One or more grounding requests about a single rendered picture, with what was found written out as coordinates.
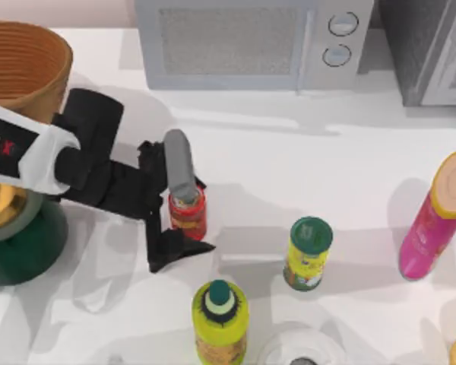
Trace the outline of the brown woven basket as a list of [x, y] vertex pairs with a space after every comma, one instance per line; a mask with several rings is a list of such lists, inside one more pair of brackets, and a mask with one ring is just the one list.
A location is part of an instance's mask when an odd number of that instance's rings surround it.
[[0, 21], [0, 106], [49, 124], [60, 110], [73, 51], [57, 33]]

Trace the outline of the gold trophy with green base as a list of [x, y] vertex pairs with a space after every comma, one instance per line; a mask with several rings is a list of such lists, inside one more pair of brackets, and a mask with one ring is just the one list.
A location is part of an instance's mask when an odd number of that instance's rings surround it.
[[0, 287], [22, 284], [47, 271], [67, 238], [67, 218], [57, 202], [0, 183]]

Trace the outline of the microwave oven door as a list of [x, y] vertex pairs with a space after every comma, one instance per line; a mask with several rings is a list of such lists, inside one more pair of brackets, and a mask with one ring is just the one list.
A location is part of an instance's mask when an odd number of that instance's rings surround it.
[[135, 0], [152, 90], [294, 90], [306, 0]]

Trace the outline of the red can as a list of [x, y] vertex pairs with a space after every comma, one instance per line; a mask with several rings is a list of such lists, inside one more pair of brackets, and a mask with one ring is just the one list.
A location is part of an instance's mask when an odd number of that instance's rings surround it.
[[169, 216], [173, 229], [181, 229], [194, 240], [202, 240], [207, 232], [207, 201], [204, 190], [198, 186], [195, 200], [185, 203], [169, 194]]

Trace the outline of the round microwave knob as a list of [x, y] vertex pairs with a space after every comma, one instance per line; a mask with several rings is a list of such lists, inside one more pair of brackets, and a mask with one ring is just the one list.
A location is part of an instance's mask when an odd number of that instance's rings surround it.
[[346, 37], [359, 26], [359, 18], [351, 11], [336, 14], [328, 22], [328, 30], [336, 37]]
[[338, 68], [346, 65], [352, 57], [350, 48], [344, 44], [328, 47], [322, 53], [322, 61], [331, 68]]

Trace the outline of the pink can with yellow lid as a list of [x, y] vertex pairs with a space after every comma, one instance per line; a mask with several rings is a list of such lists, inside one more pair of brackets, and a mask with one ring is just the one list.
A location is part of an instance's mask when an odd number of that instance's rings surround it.
[[433, 265], [456, 233], [456, 151], [438, 168], [432, 185], [399, 250], [398, 268], [416, 281]]

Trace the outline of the grey cabinet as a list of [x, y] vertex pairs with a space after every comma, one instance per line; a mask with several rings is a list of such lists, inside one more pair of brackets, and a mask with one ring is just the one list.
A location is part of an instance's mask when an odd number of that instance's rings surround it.
[[456, 106], [456, 0], [378, 0], [405, 106]]

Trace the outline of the pale microwave oven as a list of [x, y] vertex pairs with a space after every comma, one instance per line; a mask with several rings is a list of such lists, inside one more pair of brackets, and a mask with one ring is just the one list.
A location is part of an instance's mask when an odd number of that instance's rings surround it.
[[[343, 90], [350, 87], [359, 67], [363, 46], [372, 16], [374, 0], [306, 0], [308, 12], [302, 41], [302, 54], [295, 92], [311, 90]], [[338, 37], [328, 30], [333, 15], [353, 12], [359, 26], [349, 36]], [[352, 52], [351, 60], [338, 68], [328, 67], [322, 53], [332, 46], [344, 44]]]

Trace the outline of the green and yellow can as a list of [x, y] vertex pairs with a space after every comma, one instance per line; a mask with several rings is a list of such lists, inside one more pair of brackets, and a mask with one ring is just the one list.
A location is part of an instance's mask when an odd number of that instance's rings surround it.
[[319, 217], [297, 220], [290, 229], [283, 277], [292, 289], [314, 290], [321, 282], [334, 233]]

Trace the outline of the white round cup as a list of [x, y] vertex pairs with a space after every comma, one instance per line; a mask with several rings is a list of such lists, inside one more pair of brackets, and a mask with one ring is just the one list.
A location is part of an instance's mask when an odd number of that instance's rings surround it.
[[257, 365], [353, 365], [353, 361], [329, 336], [312, 328], [298, 328], [268, 341]]

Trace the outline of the yellow-green bottle with green cap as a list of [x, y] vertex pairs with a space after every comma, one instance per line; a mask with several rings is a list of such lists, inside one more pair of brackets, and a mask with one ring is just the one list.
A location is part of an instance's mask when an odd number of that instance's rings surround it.
[[234, 283], [217, 279], [192, 300], [195, 347], [203, 365], [241, 365], [247, 350], [249, 302]]

